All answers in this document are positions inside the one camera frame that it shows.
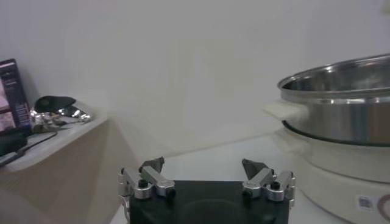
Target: metal bracket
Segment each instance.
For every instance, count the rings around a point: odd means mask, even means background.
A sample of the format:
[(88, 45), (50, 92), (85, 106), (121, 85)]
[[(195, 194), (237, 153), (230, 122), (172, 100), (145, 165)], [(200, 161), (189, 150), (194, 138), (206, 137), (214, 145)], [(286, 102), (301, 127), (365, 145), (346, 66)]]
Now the metal bracket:
[(266, 186), (267, 198), (271, 201), (283, 201), (287, 198), (290, 208), (295, 202), (296, 178), (291, 171), (282, 171), (271, 184)]
[(176, 195), (175, 182), (161, 176), (151, 166), (142, 168), (141, 177), (152, 183), (156, 187), (158, 195), (166, 198), (172, 198)]
[(243, 182), (243, 196), (247, 199), (260, 197), (262, 188), (274, 180), (273, 171), (270, 168), (263, 168), (249, 181)]
[(148, 199), (152, 195), (152, 185), (142, 179), (137, 171), (123, 168), (118, 174), (118, 195), (123, 205), (125, 218), (130, 223), (130, 198)]

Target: black object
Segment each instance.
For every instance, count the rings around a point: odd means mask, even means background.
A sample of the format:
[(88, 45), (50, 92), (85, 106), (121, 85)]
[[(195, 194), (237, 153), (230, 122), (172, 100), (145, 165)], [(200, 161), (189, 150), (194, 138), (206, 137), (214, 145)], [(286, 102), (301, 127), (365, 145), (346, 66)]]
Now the black object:
[(31, 135), (29, 106), (15, 59), (0, 61), (0, 136)]
[(243, 203), (240, 181), (175, 181), (171, 203), (153, 195), (130, 199), (131, 224), (287, 224), (289, 201), (265, 197)]
[(42, 142), (45, 142), (53, 137), (55, 137), (58, 133), (57, 132), (53, 132), (52, 135), (50, 135), (49, 137), (45, 138), (45, 139), (42, 139), (41, 141), (38, 141), (32, 145), (29, 145), (28, 147), (22, 147), (21, 149), (19, 149), (15, 155), (11, 156), (10, 158), (7, 158), (6, 160), (3, 160), (0, 162), (0, 167), (3, 167), (5, 165), (7, 165), (8, 163), (12, 163), (14, 162), (15, 160), (17, 160), (18, 158), (24, 156), (24, 154), (29, 150), (31, 149), (32, 147), (38, 145), (38, 144), (41, 144)]
[(159, 158), (153, 159), (153, 160), (147, 160), (144, 163), (142, 163), (142, 165), (140, 166), (138, 171), (139, 171), (139, 173), (141, 173), (142, 168), (144, 166), (151, 166), (154, 170), (156, 170), (158, 173), (160, 173), (162, 168), (163, 168), (164, 163), (165, 163), (164, 157), (159, 157)]
[(75, 102), (75, 99), (68, 96), (43, 96), (36, 101), (34, 110), (38, 113), (53, 113), (66, 108)]
[(139, 182), (138, 182), (138, 187), (139, 188), (145, 188), (145, 187), (147, 187), (147, 181), (146, 180), (144, 180), (144, 179), (140, 179), (139, 180)]
[(330, 139), (330, 138), (324, 138), (324, 137), (319, 137), (315, 136), (309, 133), (306, 133), (304, 131), (300, 131), (293, 126), (289, 125), (287, 121), (282, 121), (283, 126), (287, 128), (288, 130), (297, 133), (298, 135), (302, 135), (308, 138), (313, 138), (317, 139), (320, 141), (326, 141), (326, 142), (333, 142), (337, 144), (345, 144), (345, 145), (361, 145), (361, 146), (370, 146), (370, 147), (390, 147), (390, 144), (383, 144), (383, 143), (366, 143), (366, 142), (357, 142), (357, 141), (346, 141), (346, 140), (335, 140), (335, 139)]
[(271, 189), (272, 190), (279, 190), (280, 189), (280, 183), (276, 182), (276, 181), (272, 182), (271, 183)]
[(25, 145), (27, 145), (27, 138), (21, 133), (0, 137), (0, 156), (17, 152)]
[(264, 163), (259, 163), (255, 161), (251, 161), (248, 159), (243, 159), (242, 161), (246, 176), (248, 177), (248, 180), (252, 179), (258, 172), (260, 172), (264, 168), (268, 168), (267, 165)]

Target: silver object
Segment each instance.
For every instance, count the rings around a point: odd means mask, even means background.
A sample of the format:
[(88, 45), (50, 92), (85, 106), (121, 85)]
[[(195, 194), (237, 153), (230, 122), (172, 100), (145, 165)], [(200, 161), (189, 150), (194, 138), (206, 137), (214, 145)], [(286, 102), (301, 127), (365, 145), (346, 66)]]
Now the silver object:
[(145, 186), (140, 186), (143, 180), (137, 171), (123, 168), (118, 174), (118, 195), (121, 200), (125, 218), (130, 223), (130, 197), (144, 200), (152, 196), (152, 185), (148, 182)]
[(390, 54), (300, 72), (278, 83), (282, 99), (307, 107), (292, 128), (324, 140), (390, 145)]
[(142, 168), (141, 177), (152, 183), (156, 187), (157, 194), (160, 196), (171, 197), (176, 194), (175, 182), (167, 180), (151, 166), (145, 166)]
[(258, 198), (265, 185), (273, 182), (274, 176), (270, 168), (264, 168), (252, 179), (243, 182), (243, 192), (249, 193), (251, 198)]
[(295, 180), (291, 171), (282, 171), (274, 182), (266, 186), (267, 198), (271, 201), (290, 200), (290, 208), (294, 206)]
[(65, 124), (87, 123), (91, 121), (92, 115), (82, 110), (82, 106), (79, 102), (76, 102), (54, 113), (38, 113), (32, 108), (30, 110), (32, 126), (42, 125), (47, 130), (53, 130)]

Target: pot rim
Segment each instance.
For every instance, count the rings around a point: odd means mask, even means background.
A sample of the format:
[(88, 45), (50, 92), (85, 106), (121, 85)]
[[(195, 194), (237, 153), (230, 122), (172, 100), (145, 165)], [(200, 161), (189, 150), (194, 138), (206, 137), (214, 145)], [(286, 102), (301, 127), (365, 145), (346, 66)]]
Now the pot rim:
[(372, 88), (372, 89), (352, 89), (352, 90), (342, 90), (342, 91), (302, 91), (302, 90), (293, 90), (286, 89), (285, 85), (291, 83), (297, 79), (307, 76), (309, 73), (328, 71), (329, 69), (336, 69), (341, 66), (346, 65), (366, 65), (368, 63), (390, 60), (389, 54), (382, 54), (364, 58), (358, 58), (353, 60), (341, 61), (334, 64), (329, 64), (325, 66), (320, 66), (312, 68), (306, 71), (298, 72), (294, 75), (286, 77), (278, 82), (277, 87), (283, 93), (284, 96), (295, 96), (295, 97), (304, 97), (304, 98), (321, 98), (321, 99), (334, 99), (334, 98), (365, 98), (365, 97), (381, 97), (381, 96), (390, 96), (390, 86), (384, 88)]

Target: white table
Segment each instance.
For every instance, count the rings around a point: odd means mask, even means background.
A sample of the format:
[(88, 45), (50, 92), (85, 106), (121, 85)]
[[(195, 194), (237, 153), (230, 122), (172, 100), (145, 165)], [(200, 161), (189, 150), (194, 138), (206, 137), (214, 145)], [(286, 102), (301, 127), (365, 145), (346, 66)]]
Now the white table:
[[(165, 158), (162, 175), (172, 180), (244, 181), (241, 159), (266, 163), (279, 173), (292, 170), (292, 159), (279, 150), (269, 136), (260, 136), (210, 149)], [(123, 209), (119, 208), (111, 224), (125, 223)], [(290, 224), (346, 224), (309, 201), (297, 191), (296, 205), (291, 211)]]

